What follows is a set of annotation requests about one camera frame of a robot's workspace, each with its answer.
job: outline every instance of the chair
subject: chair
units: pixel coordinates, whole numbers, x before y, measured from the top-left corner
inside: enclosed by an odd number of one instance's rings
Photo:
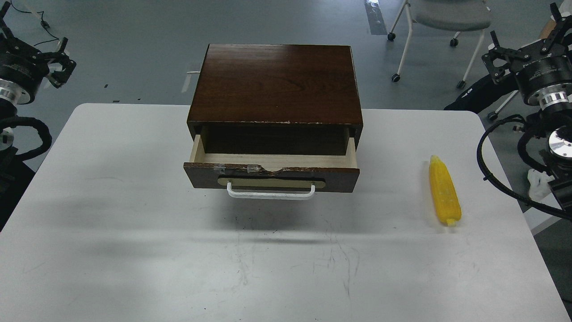
[[[459,37],[461,32],[480,30],[479,42],[471,57],[467,71],[463,79],[457,84],[457,88],[463,88],[466,85],[465,81],[475,61],[476,54],[483,43],[484,30],[491,25],[490,9],[485,5],[484,0],[404,0],[399,14],[391,27],[391,31],[387,34],[389,41],[395,39],[395,26],[403,10],[407,14],[409,33],[407,34],[405,48],[403,49],[397,73],[391,76],[391,80],[395,83],[401,78],[401,69],[413,32],[413,23],[418,22],[428,27],[456,32],[449,43],[452,47],[457,46],[459,43],[457,37]]]

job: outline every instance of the wooden box top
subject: wooden box top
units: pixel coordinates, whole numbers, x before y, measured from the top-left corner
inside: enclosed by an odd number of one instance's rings
[[[347,125],[362,111],[349,46],[210,44],[188,124]]]

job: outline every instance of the chair leg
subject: chair leg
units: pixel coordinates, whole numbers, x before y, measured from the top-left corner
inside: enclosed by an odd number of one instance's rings
[[[489,120],[494,121],[499,116],[499,113],[513,100],[513,98],[518,94],[518,91],[513,91],[510,96],[505,99],[505,101],[494,111],[490,112],[487,117]]]
[[[472,54],[471,61],[468,63],[467,71],[463,76],[463,80],[461,80],[457,84],[457,88],[463,88],[465,86],[466,84],[465,81],[467,80],[468,73],[471,71],[472,63],[475,62],[476,55],[479,53],[479,49],[480,46],[483,44],[483,40],[484,40],[484,29],[480,31],[479,42],[476,44],[475,52]]]
[[[403,0],[403,3],[401,4],[401,8],[399,9],[399,14],[395,18],[394,24],[391,26],[390,32],[387,34],[387,39],[390,41],[393,41],[393,39],[395,39],[395,34],[393,33],[395,30],[395,26],[397,26],[397,22],[399,21],[399,18],[401,17],[401,14],[403,13],[403,9],[405,9],[405,5],[407,5],[408,2],[409,2],[409,0]]]
[[[461,34],[461,32],[456,32],[455,35],[453,36],[453,38],[451,39],[451,41],[449,42],[449,46],[451,47],[455,47],[457,45],[459,45],[459,41],[457,40],[457,37]]]
[[[392,77],[394,82],[397,82],[401,75],[401,68],[405,62],[405,56],[407,55],[407,49],[409,48],[409,43],[411,41],[411,36],[413,35],[413,21],[411,20],[411,10],[409,9],[409,4],[405,7],[405,13],[407,14],[407,24],[409,26],[409,32],[407,33],[407,40],[405,41],[405,48],[403,49],[403,55],[401,56],[401,61],[399,62],[399,67],[397,68],[397,74]]]

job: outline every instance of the silver cylinder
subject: silver cylinder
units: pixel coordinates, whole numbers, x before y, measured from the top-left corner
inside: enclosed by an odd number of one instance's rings
[[[30,101],[30,95],[20,85],[0,78],[0,99],[12,105],[24,104]]]

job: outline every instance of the white cloth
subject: white cloth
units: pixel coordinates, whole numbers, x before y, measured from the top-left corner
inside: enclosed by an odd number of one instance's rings
[[[546,172],[538,172],[534,169],[530,169],[527,177],[530,182],[530,199],[540,202],[551,193],[548,183],[554,180],[553,176],[547,175]]]

